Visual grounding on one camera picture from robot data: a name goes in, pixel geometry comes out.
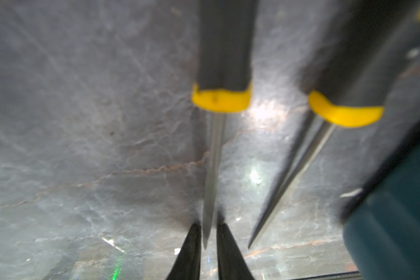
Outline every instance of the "gray marble surface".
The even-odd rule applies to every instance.
[[[260,4],[254,97],[228,118],[217,197],[259,280],[355,269],[340,195],[360,187],[420,118],[419,55],[383,119],[337,129],[247,250],[308,112],[302,85],[337,42],[326,34],[347,6]],[[166,277],[202,214],[208,116],[190,102],[196,9],[193,0],[0,0],[0,279]],[[204,280],[217,278],[215,245],[213,231]]]

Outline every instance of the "metal screwdriver shaft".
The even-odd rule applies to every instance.
[[[319,151],[325,145],[325,142],[330,137],[331,133],[335,129],[336,125],[324,121],[322,126],[319,128],[319,131],[314,136],[313,140],[308,146],[308,149],[305,151],[300,161],[296,165],[296,168],[285,177],[285,180],[280,184],[278,191],[274,193],[274,196],[271,198],[270,204],[268,205],[263,217],[260,220],[257,228],[255,229],[252,238],[250,239],[248,247],[250,248],[263,232],[269,227],[270,222],[274,219],[274,216],[277,215],[277,211],[281,209],[278,205],[289,200],[292,193],[297,187],[297,181],[300,179],[303,173],[308,169],[309,165],[314,161],[316,156],[319,154]]]
[[[218,170],[219,163],[221,162],[225,124],[226,114],[212,113],[210,125],[210,159],[204,190],[204,212],[202,214],[202,240],[205,249],[207,248],[207,241],[210,236],[213,221],[214,200],[218,186]]]

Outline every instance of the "screwdriver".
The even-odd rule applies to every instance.
[[[250,102],[256,10],[256,0],[199,1],[199,69],[192,102],[211,112],[210,158],[202,215],[204,248],[213,221],[226,114],[240,112]]]
[[[380,119],[392,83],[420,50],[420,0],[364,0],[342,30],[346,40],[321,74],[308,103],[324,120],[295,168],[275,189],[248,247],[289,200],[297,182],[337,126],[357,128]]]

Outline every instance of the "black screwdriver handle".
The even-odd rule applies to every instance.
[[[192,100],[212,112],[246,109],[256,0],[200,0],[199,70]]]
[[[364,0],[343,34],[308,100],[328,122],[365,126],[381,117],[390,87],[420,48],[420,0]]]

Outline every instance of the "rust-colored vein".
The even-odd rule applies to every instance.
[[[298,106],[294,109],[291,109],[290,111],[288,111],[286,113],[286,115],[289,115],[293,112],[302,112],[303,110],[307,110],[308,107],[307,106]],[[278,128],[278,126],[282,123],[282,121],[277,122],[276,124],[274,124],[274,126],[271,127],[261,127],[261,130],[264,131],[274,131],[275,129]],[[235,135],[227,140],[224,144],[223,147],[233,143],[238,137],[240,137],[240,135],[244,134],[244,133],[248,133],[248,132],[252,132],[258,130],[258,128],[249,128],[249,129],[242,129],[239,130],[235,133]],[[130,170],[121,170],[121,171],[113,171],[105,176],[101,176],[100,178],[90,181],[90,182],[86,182],[86,183],[80,183],[80,184],[65,184],[65,185],[60,185],[57,187],[51,187],[51,188],[47,188],[43,191],[39,191],[35,194],[35,199],[34,200],[22,200],[18,203],[15,204],[7,204],[7,205],[2,205],[0,206],[0,209],[3,208],[11,208],[11,207],[18,207],[20,205],[26,204],[26,203],[36,203],[39,200],[41,200],[43,197],[57,192],[59,190],[65,189],[65,188],[81,188],[81,187],[85,187],[85,188],[93,188],[94,186],[96,186],[97,184],[103,182],[104,180],[107,180],[109,178],[118,176],[118,175],[132,175],[132,174],[139,174],[139,175],[150,175],[150,174],[154,174],[154,173],[158,173],[158,172],[172,172],[172,171],[177,171],[177,170],[187,170],[189,168],[195,167],[195,166],[199,166],[202,165],[206,159],[206,157],[208,156],[209,151],[206,151],[203,153],[201,159],[196,160],[196,161],[190,161],[190,162],[186,162],[184,164],[174,164],[174,165],[162,165],[158,168],[145,168],[145,169],[130,169]]]
[[[402,78],[408,78],[408,77],[410,77],[410,76],[413,76],[413,75],[418,75],[418,74],[420,74],[420,66],[418,66],[418,67],[414,67],[414,68],[409,68],[408,70],[406,70],[406,71],[404,71],[400,76],[399,76],[399,78],[400,79],[402,79]]]
[[[324,240],[315,240],[315,241],[308,241],[308,242],[301,242],[301,243],[296,243],[293,244],[291,246],[278,246],[278,245],[274,245],[274,246],[270,246],[270,247],[266,247],[265,249],[260,249],[260,250],[255,250],[253,252],[250,252],[249,254],[245,255],[244,258],[249,258],[264,252],[267,252],[269,250],[273,250],[273,249],[277,249],[277,250],[283,250],[283,249],[291,249],[291,248],[297,248],[297,247],[303,247],[303,246],[315,246],[317,244],[322,244],[322,243],[330,243],[330,242],[334,242],[334,241],[338,241],[338,239],[324,239]]]

